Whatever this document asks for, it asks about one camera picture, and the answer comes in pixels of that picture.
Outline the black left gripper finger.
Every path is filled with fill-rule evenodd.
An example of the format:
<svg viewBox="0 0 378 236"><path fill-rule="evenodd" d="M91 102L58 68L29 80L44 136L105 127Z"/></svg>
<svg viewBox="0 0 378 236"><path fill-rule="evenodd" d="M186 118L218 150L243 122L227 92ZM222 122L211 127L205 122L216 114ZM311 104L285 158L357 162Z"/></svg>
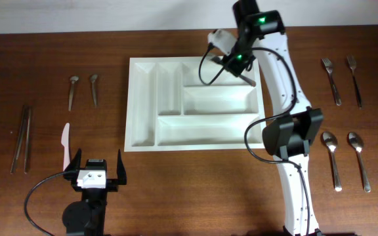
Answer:
<svg viewBox="0 0 378 236"><path fill-rule="evenodd" d="M78 149L70 164L64 169L63 177L65 180L76 180L79 174L81 164L81 148Z"/></svg>
<svg viewBox="0 0 378 236"><path fill-rule="evenodd" d="M116 173L117 173L117 184L124 186L127 184L127 173L121 158L121 150L118 150L117 153L117 168L116 168Z"/></svg>

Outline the steel fork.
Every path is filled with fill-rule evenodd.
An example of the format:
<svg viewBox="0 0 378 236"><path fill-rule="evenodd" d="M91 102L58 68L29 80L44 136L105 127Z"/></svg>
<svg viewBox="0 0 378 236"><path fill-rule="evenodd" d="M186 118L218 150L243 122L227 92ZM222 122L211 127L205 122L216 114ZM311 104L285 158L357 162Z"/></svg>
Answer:
<svg viewBox="0 0 378 236"><path fill-rule="evenodd" d="M333 64L329 60L329 58L322 58L321 61L322 61L323 66L325 67L325 70L327 71L327 74L328 74L328 77L329 77L329 83L331 85L335 104L337 106L340 106L342 104L342 101L341 101L341 97L340 97L339 91L337 89L337 86L336 86L336 84L333 80Z"/></svg>

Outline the small steel teaspoon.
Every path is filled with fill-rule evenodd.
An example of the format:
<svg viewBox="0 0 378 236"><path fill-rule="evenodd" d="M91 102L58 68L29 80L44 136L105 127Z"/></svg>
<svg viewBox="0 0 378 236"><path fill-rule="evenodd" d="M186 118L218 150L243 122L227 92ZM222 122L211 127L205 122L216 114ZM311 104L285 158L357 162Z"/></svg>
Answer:
<svg viewBox="0 0 378 236"><path fill-rule="evenodd" d="M79 77L76 75L73 75L70 77L70 91L69 91L69 98L68 98L68 111L72 110L72 103L74 100L74 89L75 84L79 81Z"/></svg>
<svg viewBox="0 0 378 236"><path fill-rule="evenodd" d="M91 91L92 91L92 97L93 97L93 104L95 107L97 107L98 102L97 102L97 93L96 93L96 80L98 79L97 74L93 74L90 77L90 82L91 82Z"/></svg>

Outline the steel tablespoon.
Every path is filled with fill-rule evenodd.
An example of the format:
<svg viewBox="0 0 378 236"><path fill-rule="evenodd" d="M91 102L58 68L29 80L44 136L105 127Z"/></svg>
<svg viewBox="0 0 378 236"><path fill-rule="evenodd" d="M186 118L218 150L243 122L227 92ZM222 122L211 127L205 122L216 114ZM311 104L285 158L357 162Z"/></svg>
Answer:
<svg viewBox="0 0 378 236"><path fill-rule="evenodd" d="M364 166L363 159L362 159L362 151L364 148L364 142L356 132L349 132L348 142L354 148L356 152L358 164L360 167L363 189L366 193L369 193L371 191L371 185L370 185L368 174L367 174L367 171Z"/></svg>
<svg viewBox="0 0 378 236"><path fill-rule="evenodd" d="M331 132L325 131L322 133L322 140L328 150L331 159L334 189L335 191L340 192L342 191L342 184L335 159L335 151L338 146L337 138Z"/></svg>

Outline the black handled fork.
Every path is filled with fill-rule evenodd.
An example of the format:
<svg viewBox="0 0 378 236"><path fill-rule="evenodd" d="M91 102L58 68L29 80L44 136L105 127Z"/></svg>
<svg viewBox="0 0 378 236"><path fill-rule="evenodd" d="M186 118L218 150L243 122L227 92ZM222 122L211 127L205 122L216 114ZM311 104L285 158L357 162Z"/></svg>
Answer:
<svg viewBox="0 0 378 236"><path fill-rule="evenodd" d="M346 59L347 59L347 62L348 62L348 66L351 70L351 75L352 75L352 80L353 80L353 83L354 83L354 89L355 89L355 93L356 93L356 99L357 99L358 107L360 109L362 109L362 97L361 97L360 89L358 87L358 83L357 83L357 80L356 80L356 77L355 77L355 70L356 70L357 63L356 63L355 58L352 55L348 55L346 57Z"/></svg>

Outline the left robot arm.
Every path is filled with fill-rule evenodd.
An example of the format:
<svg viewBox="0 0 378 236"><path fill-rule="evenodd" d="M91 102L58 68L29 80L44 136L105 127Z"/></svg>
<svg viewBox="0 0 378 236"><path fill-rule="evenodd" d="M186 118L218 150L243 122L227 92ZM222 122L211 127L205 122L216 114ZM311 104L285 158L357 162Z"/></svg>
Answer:
<svg viewBox="0 0 378 236"><path fill-rule="evenodd" d="M89 159L83 168L81 150L64 168L63 178L71 183L81 199L69 204L62 215L66 235L103 235L107 198L110 192L117 192L119 186L127 184L127 174L121 154L117 154L116 178L108 177L105 159Z"/></svg>

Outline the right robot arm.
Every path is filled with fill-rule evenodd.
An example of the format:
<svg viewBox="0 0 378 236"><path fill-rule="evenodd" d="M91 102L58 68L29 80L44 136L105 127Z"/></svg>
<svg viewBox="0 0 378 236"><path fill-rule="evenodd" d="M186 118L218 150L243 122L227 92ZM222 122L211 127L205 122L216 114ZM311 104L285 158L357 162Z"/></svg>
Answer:
<svg viewBox="0 0 378 236"><path fill-rule="evenodd" d="M323 121L322 111L313 108L306 98L290 59L287 34L280 13L261 11L256 1L233 4L238 35L222 29L208 36L209 49L223 52L215 63L254 85L242 73L257 62L270 94L273 114L252 122L243 135L249 142L249 132L264 123L262 141L271 159L254 154L257 160L276 165L280 175L285 204L285 235L321 235L314 214L308 181L310 147Z"/></svg>

